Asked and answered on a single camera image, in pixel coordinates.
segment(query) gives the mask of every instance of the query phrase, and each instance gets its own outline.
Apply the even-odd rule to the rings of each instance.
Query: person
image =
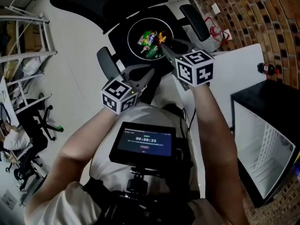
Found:
[[[43,93],[40,93],[38,98],[44,97]],[[27,103],[31,104],[35,102],[36,99],[27,99]],[[20,108],[25,107],[25,102],[20,103]],[[22,130],[29,138],[32,148],[30,148],[26,154],[24,154],[20,158],[20,164],[18,168],[14,169],[14,177],[17,180],[17,188],[19,191],[23,192],[27,181],[29,178],[36,174],[35,170],[31,165],[31,161],[33,161],[37,154],[42,150],[47,148],[48,140],[46,136],[43,134],[43,131],[40,129],[38,122],[34,119],[34,116],[38,116],[39,111],[45,110],[45,101],[42,100],[33,106],[25,109],[24,111],[20,112],[17,117],[22,124]]]
[[[3,143],[3,148],[6,150],[20,150],[29,145],[30,138],[23,128],[11,126],[7,121],[4,122],[4,125],[8,134],[5,137],[0,134],[0,142]]]
[[[189,206],[194,212],[193,224],[248,224],[242,204],[237,149],[233,135],[209,87],[191,87],[199,127],[201,151],[205,167],[205,199]],[[171,112],[139,103],[117,117],[103,108],[78,129],[60,150],[42,187],[26,206],[25,223],[29,224],[94,224],[101,209],[79,183],[83,169],[92,159],[90,176],[101,179],[109,190],[125,190],[130,167],[109,160],[109,153],[122,122],[175,127],[180,137],[180,118]],[[190,170],[190,189],[197,190],[195,159]],[[151,192],[166,191],[160,184],[150,185]]]
[[[0,142],[0,162],[10,163],[12,160],[9,150],[3,147],[3,142]]]

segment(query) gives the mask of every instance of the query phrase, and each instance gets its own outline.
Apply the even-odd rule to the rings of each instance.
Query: small display screen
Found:
[[[170,157],[172,134],[125,128],[117,149]]]

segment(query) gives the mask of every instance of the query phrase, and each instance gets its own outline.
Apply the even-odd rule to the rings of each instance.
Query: white cloth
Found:
[[[29,143],[30,138],[24,129],[20,129],[18,132],[11,129],[5,137],[3,147],[7,150],[18,150],[26,148]]]
[[[129,172],[130,167],[112,163],[109,160],[109,153],[113,146],[116,135],[122,122],[135,122],[150,125],[175,127],[176,136],[181,137],[180,118],[165,110],[157,109],[150,105],[139,104],[129,109],[117,119],[113,128],[100,144],[90,166],[90,176],[101,179],[104,185],[111,191],[125,190],[128,179],[133,175]],[[183,131],[186,132],[186,123],[182,122]],[[190,187],[191,190],[199,190],[196,176],[196,166],[193,149],[190,146],[194,167],[191,169]],[[165,180],[156,177],[145,176],[148,187],[152,188],[149,193],[168,192]],[[194,225],[221,225],[222,218],[206,199],[198,199],[189,203],[195,214]],[[60,192],[51,201],[40,205],[29,217],[30,224],[54,225],[54,224],[94,224],[101,209],[95,204],[90,195],[82,190],[78,182],[69,184],[65,191]]]

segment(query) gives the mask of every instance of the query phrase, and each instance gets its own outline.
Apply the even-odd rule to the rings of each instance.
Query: power outlet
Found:
[[[11,194],[10,191],[6,190],[2,197],[2,201],[8,206],[9,209],[13,210],[17,203],[16,198]]]

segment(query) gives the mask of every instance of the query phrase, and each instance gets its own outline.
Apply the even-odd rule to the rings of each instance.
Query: black cabinet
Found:
[[[255,207],[264,205],[300,150],[300,91],[264,81],[231,95],[240,178]]]

